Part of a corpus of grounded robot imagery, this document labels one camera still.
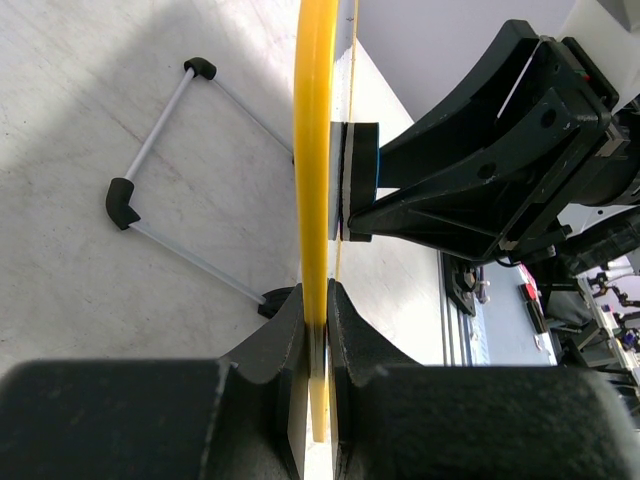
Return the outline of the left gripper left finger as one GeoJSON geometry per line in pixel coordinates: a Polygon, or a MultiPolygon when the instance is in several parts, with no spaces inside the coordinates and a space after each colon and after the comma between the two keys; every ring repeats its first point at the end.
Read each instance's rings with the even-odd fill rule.
{"type": "Polygon", "coordinates": [[[31,361],[1,380],[5,479],[300,479],[302,291],[217,359],[31,361]]]}

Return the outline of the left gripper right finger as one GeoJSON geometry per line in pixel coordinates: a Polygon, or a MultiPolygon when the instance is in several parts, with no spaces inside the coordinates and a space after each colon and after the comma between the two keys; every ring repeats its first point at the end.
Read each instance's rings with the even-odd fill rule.
{"type": "Polygon", "coordinates": [[[328,286],[338,479],[635,479],[639,437],[613,386],[562,367],[424,366],[328,286]]]}

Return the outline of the blue whiteboard eraser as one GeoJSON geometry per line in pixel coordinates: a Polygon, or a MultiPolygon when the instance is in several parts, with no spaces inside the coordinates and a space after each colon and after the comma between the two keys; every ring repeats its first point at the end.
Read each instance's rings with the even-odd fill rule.
{"type": "Polygon", "coordinates": [[[370,242],[356,233],[351,216],[375,201],[379,172],[379,124],[332,122],[329,151],[329,239],[370,242]]]}

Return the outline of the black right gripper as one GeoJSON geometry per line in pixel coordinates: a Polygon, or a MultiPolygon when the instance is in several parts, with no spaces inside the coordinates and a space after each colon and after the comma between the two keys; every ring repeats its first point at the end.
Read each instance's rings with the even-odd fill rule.
{"type": "Polygon", "coordinates": [[[466,260],[599,265],[639,246],[639,117],[579,43],[506,21],[464,79],[380,150],[356,233],[466,260]]]}

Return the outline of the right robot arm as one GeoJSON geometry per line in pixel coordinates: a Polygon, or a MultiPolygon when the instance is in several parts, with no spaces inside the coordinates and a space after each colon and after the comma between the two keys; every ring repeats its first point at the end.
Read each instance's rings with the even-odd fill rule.
{"type": "Polygon", "coordinates": [[[570,279],[639,246],[639,19],[576,6],[561,39],[503,24],[460,83],[388,143],[343,128],[340,236],[439,250],[464,310],[480,267],[570,279]]]}

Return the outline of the yellow framed whiteboard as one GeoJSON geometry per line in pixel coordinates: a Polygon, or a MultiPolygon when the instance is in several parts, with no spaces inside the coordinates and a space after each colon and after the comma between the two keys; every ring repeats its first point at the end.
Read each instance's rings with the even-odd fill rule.
{"type": "Polygon", "coordinates": [[[339,275],[341,125],[352,117],[358,29],[356,1],[300,4],[293,87],[293,156],[308,374],[304,476],[329,479],[331,427],[327,347],[328,281],[339,275]]]}

